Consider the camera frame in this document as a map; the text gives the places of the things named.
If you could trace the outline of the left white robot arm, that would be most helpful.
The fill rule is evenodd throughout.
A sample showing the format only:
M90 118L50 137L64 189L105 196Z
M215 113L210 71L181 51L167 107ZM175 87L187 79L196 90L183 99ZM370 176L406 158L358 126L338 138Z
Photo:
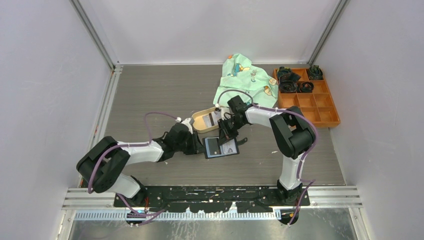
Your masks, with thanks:
M135 177L123 174L124 168L163 162L178 152L184 155L205 152L197 131L183 123L176 123L161 137L147 142L119 142L106 136L78 161L76 170L88 182L91 193L113 192L138 207L146 200L146 189Z

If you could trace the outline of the black card holder wallet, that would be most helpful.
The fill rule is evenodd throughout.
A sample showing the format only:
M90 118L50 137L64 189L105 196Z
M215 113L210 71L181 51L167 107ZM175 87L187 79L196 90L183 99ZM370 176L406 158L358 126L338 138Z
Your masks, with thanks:
M247 137L241 140L236 140L234 138L230 140L229 142L224 143L223 145L220 145L221 155L210 156L208 153L208 143L207 143L207 139L209 138L219 138L219 137L214 136L214 137L206 137L202 139L203 146L205 147L204 156L206 159L215 159L215 158L222 158L222 157L227 157L232 155L238 155L240 153L239 146L245 144L248 141Z

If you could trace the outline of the black gold VIP card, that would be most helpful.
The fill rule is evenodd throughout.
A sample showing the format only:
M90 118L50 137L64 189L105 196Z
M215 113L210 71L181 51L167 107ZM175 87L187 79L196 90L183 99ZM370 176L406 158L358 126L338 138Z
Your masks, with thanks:
M210 156L221 155L221 147L219 146L218 138L208 138L207 145L208 145L208 154Z

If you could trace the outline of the beige oval tray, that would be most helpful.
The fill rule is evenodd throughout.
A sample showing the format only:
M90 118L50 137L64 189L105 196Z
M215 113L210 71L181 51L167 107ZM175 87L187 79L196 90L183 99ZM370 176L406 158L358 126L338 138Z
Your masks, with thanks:
M209 113L213 113L214 109L215 109L215 107L211 107L211 108L208 108L208 109L205 109L205 110L201 110L201 111L195 112L191 116L194 119L194 123L192 124L192 126L199 134L211 132L211 131L219 128L219 125L206 128L204 120L203 120L203 116L205 116Z

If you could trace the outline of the silver VIP card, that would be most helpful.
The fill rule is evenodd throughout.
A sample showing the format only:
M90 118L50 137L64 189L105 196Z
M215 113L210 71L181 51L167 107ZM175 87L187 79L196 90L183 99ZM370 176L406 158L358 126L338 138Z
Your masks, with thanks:
M202 117L206 128L217 126L220 118L221 114L215 112L210 112Z

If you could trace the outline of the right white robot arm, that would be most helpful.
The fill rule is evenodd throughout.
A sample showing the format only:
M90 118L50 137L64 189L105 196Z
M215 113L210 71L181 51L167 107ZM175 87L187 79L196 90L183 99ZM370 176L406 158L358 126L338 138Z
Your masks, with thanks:
M220 145L236 138L245 125L261 125L272 129L279 151L283 154L282 171L277 180L276 195L283 205L291 205L302 192L301 178L307 154L315 146L315 126L297 106L272 109L247 104L240 96L227 102L227 107L215 105L221 118L217 121Z

